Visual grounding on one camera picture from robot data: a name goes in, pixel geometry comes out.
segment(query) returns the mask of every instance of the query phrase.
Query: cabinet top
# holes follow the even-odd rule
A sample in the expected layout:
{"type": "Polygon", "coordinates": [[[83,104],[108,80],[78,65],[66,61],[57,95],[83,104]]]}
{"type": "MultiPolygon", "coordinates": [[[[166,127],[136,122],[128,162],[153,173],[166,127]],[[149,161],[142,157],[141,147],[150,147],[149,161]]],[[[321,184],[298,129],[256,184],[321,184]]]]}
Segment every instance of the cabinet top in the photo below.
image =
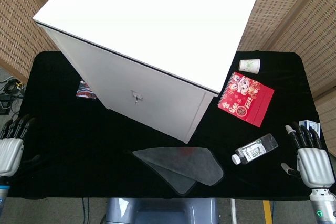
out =
{"type": "Polygon", "coordinates": [[[34,20],[219,93],[254,2],[49,0],[34,20]]]}

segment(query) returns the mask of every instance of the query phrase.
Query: robotic hand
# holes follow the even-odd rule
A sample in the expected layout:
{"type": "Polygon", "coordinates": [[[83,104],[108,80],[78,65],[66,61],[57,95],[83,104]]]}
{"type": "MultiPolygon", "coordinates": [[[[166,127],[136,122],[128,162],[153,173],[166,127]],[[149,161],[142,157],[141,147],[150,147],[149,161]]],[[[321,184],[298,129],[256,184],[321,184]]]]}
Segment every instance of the robotic hand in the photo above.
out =
{"type": "Polygon", "coordinates": [[[9,120],[0,132],[0,216],[9,191],[8,177],[13,176],[20,165],[23,142],[28,128],[35,118],[29,119],[29,115],[9,120]]]}
{"type": "Polygon", "coordinates": [[[318,224],[336,224],[336,196],[329,192],[335,183],[328,153],[322,149],[320,138],[313,128],[309,130],[298,123],[286,125],[286,130],[298,149],[298,170],[287,164],[281,166],[289,175],[299,177],[311,188],[310,201],[318,224]]]}

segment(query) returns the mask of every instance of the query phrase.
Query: white cabinet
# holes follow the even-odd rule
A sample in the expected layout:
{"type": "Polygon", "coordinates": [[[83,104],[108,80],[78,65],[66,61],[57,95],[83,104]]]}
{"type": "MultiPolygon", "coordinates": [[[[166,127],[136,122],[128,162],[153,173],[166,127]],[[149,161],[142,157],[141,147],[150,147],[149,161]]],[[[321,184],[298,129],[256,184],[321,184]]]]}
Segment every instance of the white cabinet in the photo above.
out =
{"type": "Polygon", "coordinates": [[[49,0],[34,20],[107,109],[187,143],[254,1],[49,0]]]}

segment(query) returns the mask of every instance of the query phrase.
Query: floor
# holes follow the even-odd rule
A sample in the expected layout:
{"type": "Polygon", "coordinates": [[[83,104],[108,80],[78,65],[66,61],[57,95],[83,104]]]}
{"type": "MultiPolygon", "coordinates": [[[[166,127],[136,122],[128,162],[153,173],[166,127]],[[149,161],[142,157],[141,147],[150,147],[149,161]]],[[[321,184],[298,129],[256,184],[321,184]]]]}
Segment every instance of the floor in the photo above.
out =
{"type": "MultiPolygon", "coordinates": [[[[0,69],[0,81],[9,75],[0,69]]],[[[18,111],[21,101],[14,103],[13,110],[18,111]]],[[[0,115],[0,127],[7,122],[10,115],[0,115]]],[[[336,159],[332,157],[333,167],[336,159]]],[[[85,212],[87,221],[87,201],[85,198],[85,212]]],[[[219,223],[231,223],[230,201],[219,198],[219,223]]],[[[236,200],[237,220],[239,224],[265,223],[262,201],[236,200]]],[[[105,214],[107,199],[90,198],[89,223],[99,224],[105,214]]],[[[305,223],[315,224],[314,215],[309,201],[276,201],[273,208],[273,221],[275,224],[305,223]]],[[[45,198],[41,200],[27,200],[21,198],[7,198],[0,223],[6,224],[42,224],[62,223],[76,224],[83,222],[83,204],[81,198],[45,198]]]]}

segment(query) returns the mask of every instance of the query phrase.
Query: red calendar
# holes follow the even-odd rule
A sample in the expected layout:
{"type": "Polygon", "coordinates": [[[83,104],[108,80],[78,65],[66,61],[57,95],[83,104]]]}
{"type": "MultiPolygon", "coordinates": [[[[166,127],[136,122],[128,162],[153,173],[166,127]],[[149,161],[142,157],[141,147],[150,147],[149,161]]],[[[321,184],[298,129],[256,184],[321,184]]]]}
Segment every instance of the red calendar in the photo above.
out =
{"type": "Polygon", "coordinates": [[[234,72],[218,107],[257,127],[261,126],[274,90],[234,72]]]}

